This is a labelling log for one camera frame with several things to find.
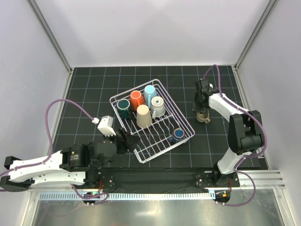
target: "cable connector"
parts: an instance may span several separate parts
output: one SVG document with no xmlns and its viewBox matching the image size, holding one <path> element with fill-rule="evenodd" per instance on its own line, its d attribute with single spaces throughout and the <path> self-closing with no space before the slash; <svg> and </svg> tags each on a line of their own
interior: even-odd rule
<svg viewBox="0 0 301 226">
<path fill-rule="evenodd" d="M 99 119 L 98 118 L 94 118 L 92 120 L 92 123 L 95 124 L 95 125 L 97 125 L 99 123 Z"/>
</svg>

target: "orange mug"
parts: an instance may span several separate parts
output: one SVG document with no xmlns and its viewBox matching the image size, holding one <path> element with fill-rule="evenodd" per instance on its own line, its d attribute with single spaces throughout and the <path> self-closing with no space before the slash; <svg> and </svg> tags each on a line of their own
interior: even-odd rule
<svg viewBox="0 0 301 226">
<path fill-rule="evenodd" d="M 132 109 L 137 111 L 137 107 L 144 104 L 144 98 L 138 90 L 131 92 L 130 102 Z"/>
</svg>

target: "dark green mug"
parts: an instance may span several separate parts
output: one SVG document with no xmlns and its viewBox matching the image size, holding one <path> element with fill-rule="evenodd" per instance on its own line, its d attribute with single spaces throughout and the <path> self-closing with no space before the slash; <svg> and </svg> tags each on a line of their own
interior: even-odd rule
<svg viewBox="0 0 301 226">
<path fill-rule="evenodd" d="M 121 99 L 117 102 L 117 112 L 122 119 L 130 119 L 133 112 L 130 102 L 127 99 Z"/>
</svg>

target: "light blue mug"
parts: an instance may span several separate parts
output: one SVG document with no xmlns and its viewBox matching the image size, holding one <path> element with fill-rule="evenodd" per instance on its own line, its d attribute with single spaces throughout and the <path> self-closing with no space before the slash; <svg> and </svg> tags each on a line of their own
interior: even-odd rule
<svg viewBox="0 0 301 226">
<path fill-rule="evenodd" d="M 156 96 L 158 95 L 154 86 L 148 85 L 144 88 L 144 93 L 143 93 L 144 102 L 149 108 L 151 108 L 151 99 L 153 99 Z"/>
</svg>

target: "blue mug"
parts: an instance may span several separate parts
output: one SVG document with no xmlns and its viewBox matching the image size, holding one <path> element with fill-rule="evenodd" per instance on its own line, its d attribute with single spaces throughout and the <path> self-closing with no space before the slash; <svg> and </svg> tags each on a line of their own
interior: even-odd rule
<svg viewBox="0 0 301 226">
<path fill-rule="evenodd" d="M 158 96 L 158 94 L 154 86 L 148 85 L 144 88 L 144 102 L 149 108 L 151 108 L 151 99 L 153 99 L 156 96 Z"/>
<path fill-rule="evenodd" d="M 173 143 L 178 143 L 185 138 L 185 132 L 183 129 L 177 128 L 174 130 L 172 136 L 168 139 L 168 141 L 173 142 Z"/>
</svg>

